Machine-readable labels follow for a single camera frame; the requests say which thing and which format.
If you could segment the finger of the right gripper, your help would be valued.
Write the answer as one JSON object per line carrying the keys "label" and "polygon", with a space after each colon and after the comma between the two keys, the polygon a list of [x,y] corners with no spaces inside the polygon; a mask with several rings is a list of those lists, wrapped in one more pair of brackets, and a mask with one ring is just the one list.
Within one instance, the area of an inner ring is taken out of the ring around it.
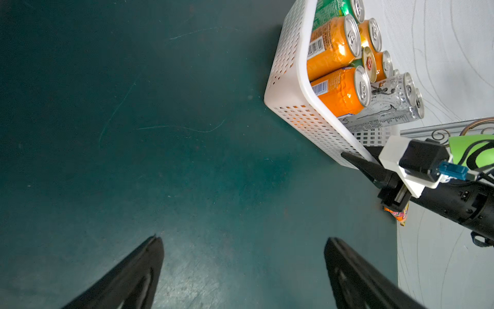
{"label": "finger of the right gripper", "polygon": [[380,164],[369,162],[351,153],[343,152],[341,157],[355,166],[365,177],[367,177],[377,188],[388,186],[390,176],[387,170]]}

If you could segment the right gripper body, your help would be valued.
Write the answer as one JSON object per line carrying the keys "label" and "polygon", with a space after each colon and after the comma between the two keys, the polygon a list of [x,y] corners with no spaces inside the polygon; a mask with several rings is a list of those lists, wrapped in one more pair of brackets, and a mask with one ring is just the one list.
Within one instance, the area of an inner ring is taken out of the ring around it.
{"label": "right gripper body", "polygon": [[387,182],[378,194],[382,206],[394,212],[403,212],[409,204],[412,193],[395,172],[387,171]]}

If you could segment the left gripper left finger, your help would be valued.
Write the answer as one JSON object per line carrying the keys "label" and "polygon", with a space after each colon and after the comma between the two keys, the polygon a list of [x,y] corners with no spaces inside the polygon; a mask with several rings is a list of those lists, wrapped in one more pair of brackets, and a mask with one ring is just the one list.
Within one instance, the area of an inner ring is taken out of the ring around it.
{"label": "left gripper left finger", "polygon": [[65,308],[151,308],[164,260],[162,239],[152,236]]}

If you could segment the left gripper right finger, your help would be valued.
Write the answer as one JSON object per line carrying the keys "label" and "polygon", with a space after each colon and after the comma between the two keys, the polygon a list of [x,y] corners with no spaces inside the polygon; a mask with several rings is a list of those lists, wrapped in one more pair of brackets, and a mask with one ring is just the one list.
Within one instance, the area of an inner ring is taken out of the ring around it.
{"label": "left gripper right finger", "polygon": [[340,238],[324,248],[337,308],[423,308]]}

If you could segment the white Monster can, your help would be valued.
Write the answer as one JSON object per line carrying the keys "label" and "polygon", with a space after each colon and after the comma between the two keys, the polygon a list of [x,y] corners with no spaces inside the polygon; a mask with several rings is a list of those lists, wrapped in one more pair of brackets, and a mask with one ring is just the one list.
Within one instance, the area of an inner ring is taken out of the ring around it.
{"label": "white Monster can", "polygon": [[415,88],[414,100],[410,103],[410,106],[400,110],[400,114],[400,124],[420,121],[425,117],[423,98],[418,88]]}
{"label": "white Monster can", "polygon": [[395,75],[370,85],[370,105],[357,115],[339,117],[352,133],[400,124],[400,110],[414,100],[415,84],[410,73]]}

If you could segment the orange Fanta can front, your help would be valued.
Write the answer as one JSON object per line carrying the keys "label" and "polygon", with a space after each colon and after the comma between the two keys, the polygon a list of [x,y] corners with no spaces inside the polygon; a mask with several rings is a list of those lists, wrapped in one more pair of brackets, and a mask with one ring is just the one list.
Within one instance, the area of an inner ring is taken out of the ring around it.
{"label": "orange Fanta can front", "polygon": [[347,67],[311,82],[312,90],[336,117],[357,115],[371,103],[370,79],[364,67]]}

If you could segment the white perforated plastic basket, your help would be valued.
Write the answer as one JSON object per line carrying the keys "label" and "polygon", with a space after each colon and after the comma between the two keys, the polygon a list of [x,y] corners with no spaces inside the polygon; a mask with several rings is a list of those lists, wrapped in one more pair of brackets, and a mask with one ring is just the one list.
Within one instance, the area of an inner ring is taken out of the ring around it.
{"label": "white perforated plastic basket", "polygon": [[352,165],[342,153],[370,162],[370,147],[398,136],[397,126],[351,133],[315,95],[307,76],[307,55],[316,1],[296,1],[286,15],[268,78],[264,103],[341,166]]}

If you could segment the orange soda can yellow band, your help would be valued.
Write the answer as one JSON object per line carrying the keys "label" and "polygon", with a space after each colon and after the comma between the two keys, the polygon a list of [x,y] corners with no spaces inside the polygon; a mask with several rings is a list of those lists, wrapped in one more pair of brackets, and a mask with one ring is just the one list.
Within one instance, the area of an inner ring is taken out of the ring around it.
{"label": "orange soda can yellow band", "polygon": [[332,18],[311,34],[307,74],[314,81],[361,58],[358,25],[351,15]]}

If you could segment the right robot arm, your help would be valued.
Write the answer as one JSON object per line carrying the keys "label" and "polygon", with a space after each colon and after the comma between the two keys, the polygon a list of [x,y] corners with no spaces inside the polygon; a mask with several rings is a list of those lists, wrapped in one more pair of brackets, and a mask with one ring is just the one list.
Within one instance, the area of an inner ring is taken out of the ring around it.
{"label": "right robot arm", "polygon": [[419,198],[414,198],[394,171],[351,153],[342,153],[341,157],[357,167],[380,190],[381,205],[392,214],[404,217],[407,205],[413,202],[470,230],[476,246],[493,246],[491,185],[451,180],[446,184],[440,183],[435,189],[426,187]]}

